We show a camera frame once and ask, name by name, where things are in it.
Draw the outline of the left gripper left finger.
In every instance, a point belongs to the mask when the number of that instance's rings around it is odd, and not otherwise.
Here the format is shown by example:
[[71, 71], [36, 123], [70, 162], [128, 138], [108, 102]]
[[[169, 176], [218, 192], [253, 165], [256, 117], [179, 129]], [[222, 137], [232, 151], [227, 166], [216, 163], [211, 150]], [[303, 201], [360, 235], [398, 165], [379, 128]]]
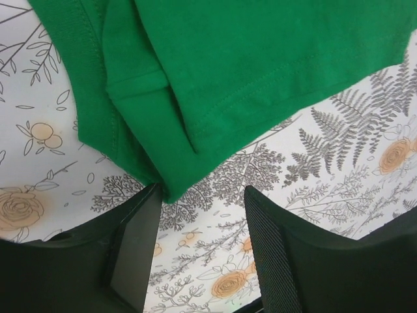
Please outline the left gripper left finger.
[[142, 312], [161, 210], [153, 184], [47, 241], [1, 241], [1, 311]]

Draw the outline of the green t-shirt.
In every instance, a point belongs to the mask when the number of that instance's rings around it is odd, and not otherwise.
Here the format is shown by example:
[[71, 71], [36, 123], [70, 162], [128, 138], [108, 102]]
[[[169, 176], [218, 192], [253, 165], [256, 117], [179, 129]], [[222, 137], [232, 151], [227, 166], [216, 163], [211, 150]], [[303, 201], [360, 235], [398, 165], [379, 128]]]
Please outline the green t-shirt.
[[401, 62], [415, 1], [31, 1], [78, 137], [165, 200], [298, 110]]

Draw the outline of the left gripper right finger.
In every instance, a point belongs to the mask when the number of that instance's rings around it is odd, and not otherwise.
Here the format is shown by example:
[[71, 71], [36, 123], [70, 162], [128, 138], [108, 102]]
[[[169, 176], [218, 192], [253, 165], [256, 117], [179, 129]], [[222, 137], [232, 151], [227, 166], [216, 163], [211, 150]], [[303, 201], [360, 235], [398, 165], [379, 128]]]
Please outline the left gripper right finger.
[[266, 312], [415, 312], [416, 211], [358, 239], [322, 229], [252, 186], [244, 208]]

